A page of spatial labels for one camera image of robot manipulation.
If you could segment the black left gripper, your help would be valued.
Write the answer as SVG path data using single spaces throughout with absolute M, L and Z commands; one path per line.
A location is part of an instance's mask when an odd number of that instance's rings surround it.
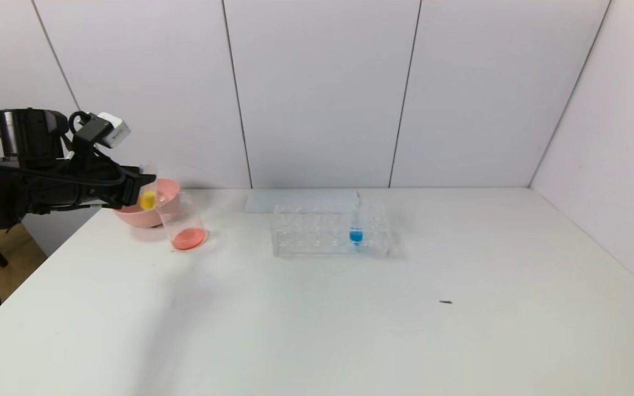
M 96 201 L 116 210 L 132 206 L 141 191 L 155 188 L 156 178 L 156 174 L 142 173 L 139 167 L 112 165 L 99 168 L 76 185 L 73 205 L 91 206 Z

